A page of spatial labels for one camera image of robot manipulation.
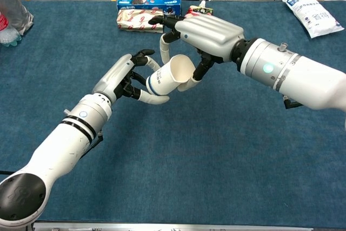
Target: black ring stripe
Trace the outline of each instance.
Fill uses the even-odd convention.
[[[83,119],[81,119],[77,116],[72,116],[72,115],[66,116],[65,118],[71,118],[71,119],[77,120],[78,122],[82,123],[83,125],[85,125],[85,127],[87,127],[92,132],[94,137],[96,137],[96,131],[93,129],[93,127],[87,121],[84,121]]]
[[[92,143],[92,138],[91,136],[89,135],[89,133],[87,131],[85,131],[83,128],[81,128],[79,125],[73,123],[73,122],[70,122],[70,121],[62,121],[60,124],[68,124],[74,128],[76,128],[77,130],[79,130],[80,132],[82,132],[83,135],[85,135],[88,139],[89,139],[89,142]]]

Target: red bottle label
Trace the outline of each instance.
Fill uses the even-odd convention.
[[[0,13],[0,31],[4,30],[8,24],[9,24],[9,21],[6,19],[6,17],[2,13]]]

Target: blue box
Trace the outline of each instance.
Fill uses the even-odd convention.
[[[117,0],[121,9],[161,9],[165,15],[181,15],[182,0]]]

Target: blue carpet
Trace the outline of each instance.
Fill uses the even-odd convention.
[[[33,28],[19,46],[0,47],[1,170],[24,166],[119,57],[159,50],[160,34],[118,30],[115,2],[24,4]],[[287,42],[346,71],[346,31],[310,39],[284,3],[208,4],[246,38]],[[346,2],[323,5],[346,26]],[[182,41],[171,49],[200,60]],[[56,182],[40,219],[346,227],[344,113],[285,110],[279,93],[233,63],[170,97],[160,106],[121,98],[105,141]]]

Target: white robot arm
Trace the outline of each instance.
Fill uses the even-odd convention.
[[[101,129],[110,118],[111,106],[122,96],[150,104],[162,104],[167,96],[155,96],[134,88],[131,79],[145,85],[145,79],[133,71],[159,65],[149,56],[152,50],[121,57],[84,96],[72,111],[35,150],[29,163],[0,183],[0,227],[21,228],[34,222],[43,212],[54,182],[69,173],[81,157],[98,144]]]
[[[283,94],[286,108],[336,108],[346,112],[346,74],[261,38],[244,39],[244,30],[210,15],[157,16],[150,23],[171,28],[160,40],[164,63],[169,43],[182,39],[197,48],[202,61],[180,91],[194,87],[214,63],[235,62],[237,69]]]

